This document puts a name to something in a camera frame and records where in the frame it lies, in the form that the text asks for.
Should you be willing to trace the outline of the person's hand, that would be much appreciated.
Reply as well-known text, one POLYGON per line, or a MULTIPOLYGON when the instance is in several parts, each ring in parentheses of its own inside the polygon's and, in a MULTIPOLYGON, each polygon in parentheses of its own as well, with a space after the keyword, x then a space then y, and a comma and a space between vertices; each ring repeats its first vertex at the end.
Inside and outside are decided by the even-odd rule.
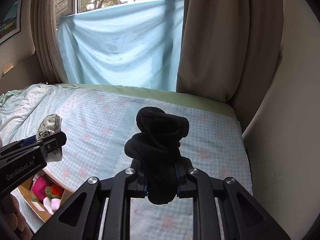
POLYGON ((4 166, 8 155, 14 150, 1 150, 1 234, 7 235, 10 231, 19 239, 32 239, 34 236, 25 217, 20 212, 20 205, 15 196, 7 190, 7 179, 4 175, 4 166))

